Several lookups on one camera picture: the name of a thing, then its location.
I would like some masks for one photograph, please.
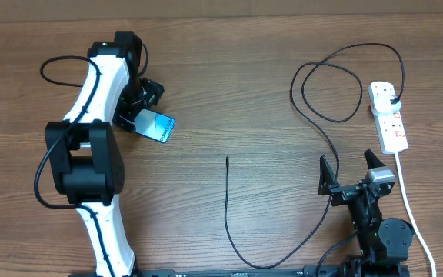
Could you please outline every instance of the table surface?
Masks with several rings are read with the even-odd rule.
[[[133,30],[148,46],[147,78],[165,86],[157,112],[176,118],[167,144],[115,130],[126,167],[121,194],[129,243],[142,269],[247,269],[225,234],[225,156],[231,158],[228,224],[242,255],[268,265],[289,253],[314,228],[326,197],[317,193],[321,155],[331,150],[292,108],[288,90],[299,65],[362,42],[393,45],[405,63],[404,124],[410,148],[401,154],[411,209],[443,275],[443,14],[342,15],[272,18],[199,18],[0,24],[0,275],[64,276],[95,269],[88,235],[75,211],[45,209],[32,180],[45,152],[44,127],[72,107],[79,90],[47,83],[38,69],[57,55],[86,55],[94,41]],[[341,158],[339,181],[365,175],[364,150],[382,155],[367,86],[401,74],[391,51],[362,47],[333,63],[364,84],[361,108],[335,124],[310,114],[333,140]],[[48,75],[83,82],[83,62],[59,62]],[[301,87],[305,74],[298,77]],[[359,98],[345,72],[320,68],[308,81],[313,106],[344,118]],[[45,199],[66,203],[49,167],[41,180]],[[399,185],[381,199],[384,217],[408,219]],[[282,268],[315,264],[351,233],[346,207],[330,208],[308,243]],[[356,242],[328,258],[357,254]],[[427,275],[418,242],[410,248],[413,276]]]

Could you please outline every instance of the white cable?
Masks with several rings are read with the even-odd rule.
[[[415,219],[413,219],[413,214],[411,213],[411,209],[409,207],[408,197],[406,196],[405,182],[403,181],[403,173],[401,170],[401,163],[399,162],[399,154],[397,152],[395,152],[394,157],[396,159],[396,166],[398,168],[399,185],[401,186],[401,194],[403,195],[403,201],[405,202],[406,212],[408,213],[409,220],[411,221],[411,224],[413,225],[413,229],[415,230],[415,234],[418,237],[418,240],[420,241],[421,246],[423,246],[425,253],[427,254],[428,261],[430,262],[430,266],[431,266],[431,277],[437,277],[437,269],[435,269],[434,257],[431,255],[430,249],[428,249],[427,243],[425,242],[425,240],[421,236],[420,231],[418,230],[418,227],[416,225]]]

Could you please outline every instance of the white power strip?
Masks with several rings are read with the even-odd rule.
[[[399,185],[401,186],[401,194],[403,202],[405,203],[406,212],[411,221],[411,225],[415,230],[418,240],[423,246],[428,261],[431,266],[431,276],[437,276],[435,268],[435,261],[430,253],[430,249],[420,234],[416,225],[413,214],[406,195],[405,182],[401,170],[401,163],[399,161],[399,152],[408,148],[408,141],[406,140],[405,126],[399,113],[401,109],[401,101],[396,104],[391,104],[391,100],[396,97],[394,86],[388,82],[373,82],[368,87],[368,95],[370,96],[371,110],[374,114],[375,125],[377,126],[377,133],[379,142],[381,143],[381,150],[384,154],[394,154],[396,166],[398,168]]]

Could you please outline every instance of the wooden table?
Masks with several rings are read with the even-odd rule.
[[[405,61],[401,112],[410,145],[401,154],[405,182],[443,276],[443,14],[0,24],[0,276],[64,276],[95,268],[76,212],[45,209],[32,191],[45,152],[45,124],[61,120],[78,95],[78,89],[45,82],[38,68],[57,55],[86,55],[94,41],[111,41],[116,30],[133,30],[148,46],[146,77],[166,88],[155,110],[177,120],[166,145],[115,132],[126,166],[122,217],[142,269],[248,268],[224,229],[226,155],[228,223],[242,255],[267,265],[290,252],[325,207],[326,198],[317,193],[319,156],[335,165],[323,137],[292,108],[291,77],[299,65],[342,46],[382,42],[396,47]],[[356,183],[365,175],[362,154],[369,148],[394,169],[393,157],[380,153],[366,87],[376,80],[398,86],[396,57],[386,48],[363,47],[332,62],[351,69],[365,86],[362,107],[349,122],[310,115],[340,153],[339,181]],[[82,62],[61,62],[48,75],[83,82],[85,69]],[[356,81],[331,68],[319,69],[306,91],[316,109],[333,118],[349,115],[359,96]],[[301,98],[297,104],[310,113]],[[41,187],[48,201],[65,203],[49,167]],[[399,185],[380,206],[385,217],[408,219]],[[281,267],[315,264],[349,233],[347,209],[331,208],[314,237]],[[327,263],[357,249],[351,243]],[[412,275],[427,275],[418,240],[409,253]]]

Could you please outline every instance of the power strip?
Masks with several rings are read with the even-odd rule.
[[[437,269],[435,268],[435,261],[428,249],[427,243],[423,239],[416,225],[415,219],[409,206],[408,197],[406,195],[405,181],[401,170],[401,163],[399,161],[399,152],[408,148],[408,141],[406,140],[405,126],[399,109],[401,109],[401,101],[391,104],[391,100],[396,97],[394,86],[388,82],[373,82],[368,87],[368,95],[370,96],[370,106],[375,118],[375,125],[377,126],[378,139],[381,143],[381,150],[384,154],[394,154],[396,166],[398,168],[399,185],[401,186],[401,195],[405,203],[406,212],[411,221],[411,225],[415,230],[418,240],[423,246],[428,261],[431,266],[431,276],[437,276]]]
[[[368,95],[382,153],[390,155],[407,149],[405,126],[399,112],[401,101],[391,104],[396,98],[394,86],[388,82],[373,82],[368,87]]]

